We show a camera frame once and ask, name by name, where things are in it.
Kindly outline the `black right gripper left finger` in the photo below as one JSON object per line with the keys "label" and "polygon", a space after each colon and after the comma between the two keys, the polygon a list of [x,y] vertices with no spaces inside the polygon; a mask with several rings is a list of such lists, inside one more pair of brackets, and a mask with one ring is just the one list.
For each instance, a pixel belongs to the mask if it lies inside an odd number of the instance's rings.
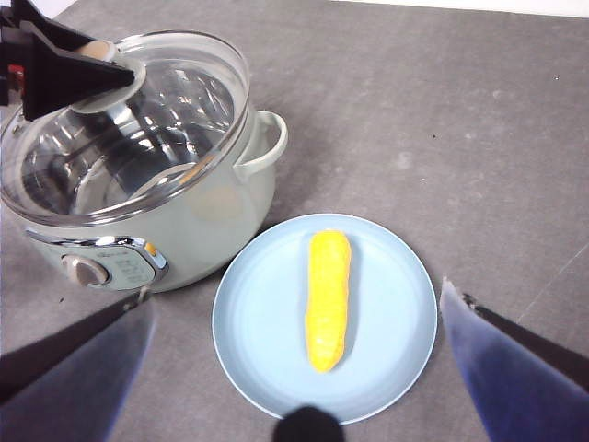
{"label": "black right gripper left finger", "polygon": [[2,440],[108,440],[154,329],[142,289],[2,355]]}

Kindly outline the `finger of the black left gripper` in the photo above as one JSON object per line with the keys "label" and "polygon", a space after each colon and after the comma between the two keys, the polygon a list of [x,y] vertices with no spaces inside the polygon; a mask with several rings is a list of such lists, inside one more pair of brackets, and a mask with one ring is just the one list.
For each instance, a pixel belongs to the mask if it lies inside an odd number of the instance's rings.
{"label": "finger of the black left gripper", "polygon": [[130,86],[135,74],[112,62],[116,52],[112,43],[87,43],[72,52],[33,43],[22,62],[25,119],[34,121],[78,101]]}
{"label": "finger of the black left gripper", "polygon": [[55,46],[60,49],[78,49],[92,41],[81,31],[71,29],[61,23],[45,17],[29,0],[13,0],[12,14],[17,25],[28,21]]}

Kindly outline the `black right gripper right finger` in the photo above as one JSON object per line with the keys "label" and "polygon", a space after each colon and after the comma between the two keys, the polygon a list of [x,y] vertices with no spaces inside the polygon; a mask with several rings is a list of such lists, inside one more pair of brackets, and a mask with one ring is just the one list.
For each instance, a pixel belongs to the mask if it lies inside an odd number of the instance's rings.
{"label": "black right gripper right finger", "polygon": [[588,359],[444,280],[445,333],[491,441],[585,441]]}

